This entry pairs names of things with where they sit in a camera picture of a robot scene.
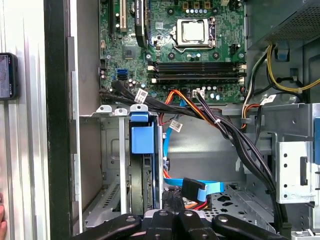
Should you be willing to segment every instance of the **black connector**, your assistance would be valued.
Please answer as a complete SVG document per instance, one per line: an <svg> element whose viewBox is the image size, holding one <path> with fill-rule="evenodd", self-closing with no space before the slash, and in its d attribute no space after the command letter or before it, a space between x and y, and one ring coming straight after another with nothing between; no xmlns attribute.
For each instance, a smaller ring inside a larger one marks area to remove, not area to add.
<svg viewBox="0 0 320 240"><path fill-rule="evenodd" d="M182 196L191 201L201 203L198 200L198 192L199 189L205 190L205 188L206 184L203 182L190 178L184 178L182 182Z"/></svg>

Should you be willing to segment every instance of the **motherboard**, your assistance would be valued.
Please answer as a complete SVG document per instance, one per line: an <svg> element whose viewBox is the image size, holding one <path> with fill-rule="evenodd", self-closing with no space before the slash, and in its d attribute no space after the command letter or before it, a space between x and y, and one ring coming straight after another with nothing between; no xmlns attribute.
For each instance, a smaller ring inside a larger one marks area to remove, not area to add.
<svg viewBox="0 0 320 240"><path fill-rule="evenodd" d="M200 93L208 103L243 102L243 0L101 0L99 11L103 89L115 92L121 80L163 102L172 89L194 101Z"/></svg>

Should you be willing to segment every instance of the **green circuit board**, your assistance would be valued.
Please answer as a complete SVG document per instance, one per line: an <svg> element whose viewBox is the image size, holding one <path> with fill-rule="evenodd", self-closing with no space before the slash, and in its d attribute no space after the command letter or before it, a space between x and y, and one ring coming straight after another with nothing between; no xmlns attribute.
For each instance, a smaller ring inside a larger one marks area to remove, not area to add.
<svg viewBox="0 0 320 240"><path fill-rule="evenodd" d="M128 81L134 83L128 87L133 94L136 94L138 89L143 86L149 96L165 101L171 89L183 91L188 97L190 97L192 90L205 89L204 96L208 103L241 103L243 101L240 94L242 85L238 82L224 83L221 81L221 83L210 84L210 82L206 82L202 84L201 82L188 83L186 80L184 84L153 84L147 68L148 61L160 63L189 63L192 61L245 63L243 6L237 10L230 10L229 6L222 6L221 0L149 1L147 4L149 7L150 44L147 48L139 47L135 37L135 16L130 13L134 6L132 0L126 0L127 31L122 32L117 26L113 38L109 35L109 5L100 3L100 61L106 72L106 76L101 78L101 86L109 90L112 81L117 78L117 69L126 69L128 70ZM114 14L119 12L120 0L115 0ZM177 20L209 19L212 17L215 19L216 31L216 46L214 48L197 51L186 50L183 53L173 49L174 40L171 32ZM232 45L237 46L236 53L233 54L231 54ZM169 58L171 53L174 53L174 59ZM175 103L179 103L179 101L178 97L174 99Z"/></svg>

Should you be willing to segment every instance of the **cpu socket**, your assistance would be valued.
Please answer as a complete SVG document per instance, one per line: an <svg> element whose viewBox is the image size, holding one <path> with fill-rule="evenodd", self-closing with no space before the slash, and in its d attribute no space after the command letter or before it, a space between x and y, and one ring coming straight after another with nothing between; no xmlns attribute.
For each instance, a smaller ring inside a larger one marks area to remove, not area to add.
<svg viewBox="0 0 320 240"><path fill-rule="evenodd" d="M176 48L213 48L212 22L209 19L178 19L170 33Z"/></svg>

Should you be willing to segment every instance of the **white connector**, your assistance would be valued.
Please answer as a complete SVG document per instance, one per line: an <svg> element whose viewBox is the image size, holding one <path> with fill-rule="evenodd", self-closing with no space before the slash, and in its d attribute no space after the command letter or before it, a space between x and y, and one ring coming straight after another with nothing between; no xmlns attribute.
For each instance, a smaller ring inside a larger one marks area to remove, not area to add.
<svg viewBox="0 0 320 240"><path fill-rule="evenodd" d="M201 97L205 98L205 90L200 90L200 88L192 90L192 98L195 99L197 93L201 95Z"/></svg>

